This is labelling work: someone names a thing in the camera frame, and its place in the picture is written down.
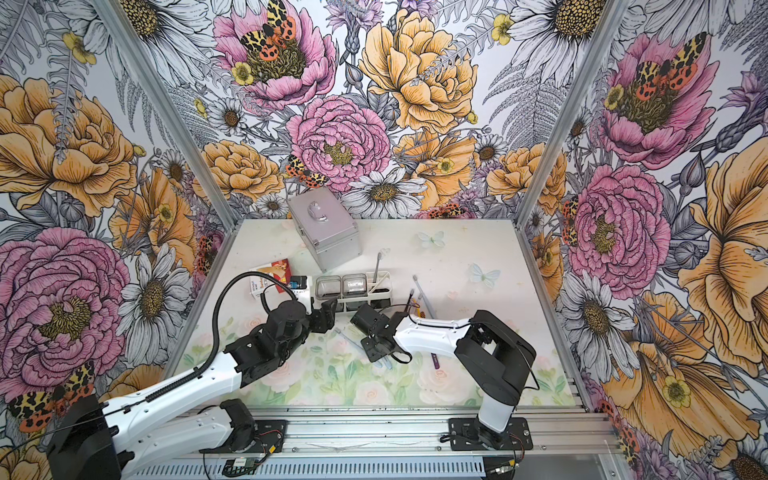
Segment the grey toothbrush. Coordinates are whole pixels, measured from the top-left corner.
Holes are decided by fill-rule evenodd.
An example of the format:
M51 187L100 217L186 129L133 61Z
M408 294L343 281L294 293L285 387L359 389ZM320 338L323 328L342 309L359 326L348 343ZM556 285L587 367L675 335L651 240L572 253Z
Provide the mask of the grey toothbrush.
M379 283L378 282L379 269L380 269L380 263L381 263L381 260L382 260L383 256L384 256L384 252L383 252L383 250L380 250L377 253L377 256L376 256L375 268L374 268L373 275L372 275L372 287L371 287L371 291L372 292L376 290L377 285Z

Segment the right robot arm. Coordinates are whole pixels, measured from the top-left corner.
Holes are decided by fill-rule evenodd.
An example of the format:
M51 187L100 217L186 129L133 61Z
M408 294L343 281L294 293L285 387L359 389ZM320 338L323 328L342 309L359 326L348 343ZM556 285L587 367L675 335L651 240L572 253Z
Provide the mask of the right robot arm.
M419 352L459 361L484 392L477 421L495 434L506 429L533 377L534 347L487 310L448 321L420 318L406 310L387 316L364 305L351 324L363 334L361 346L372 363Z

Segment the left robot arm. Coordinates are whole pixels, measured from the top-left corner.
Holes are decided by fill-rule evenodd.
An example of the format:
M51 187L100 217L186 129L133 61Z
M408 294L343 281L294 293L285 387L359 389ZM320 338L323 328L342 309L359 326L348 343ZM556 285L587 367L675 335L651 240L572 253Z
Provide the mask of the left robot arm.
M312 311L286 300L206 366L105 402L94 395L78 401L47 447L53 477L123 479L195 450L247 449L256 437L255 421L241 401L227 400L190 418L183 413L278 370L310 334L334 327L336 308L335 300Z

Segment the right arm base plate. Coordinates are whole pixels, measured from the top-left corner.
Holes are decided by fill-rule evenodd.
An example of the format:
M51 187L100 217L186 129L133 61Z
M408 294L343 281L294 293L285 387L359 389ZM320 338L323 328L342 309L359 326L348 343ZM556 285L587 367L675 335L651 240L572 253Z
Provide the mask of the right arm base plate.
M441 442L448 443L452 451L520 451L533 449L530 428L526 419L511 417L502 432L482 425L478 418L454 417L448 419L448 432Z

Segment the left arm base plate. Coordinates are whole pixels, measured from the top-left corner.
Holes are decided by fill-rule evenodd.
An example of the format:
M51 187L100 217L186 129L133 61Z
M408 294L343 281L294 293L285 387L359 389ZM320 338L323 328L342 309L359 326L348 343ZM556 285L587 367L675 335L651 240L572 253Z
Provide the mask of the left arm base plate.
M283 450L287 426L286 420L254 420L244 426L235 427L220 446L201 450L201 453L280 453Z

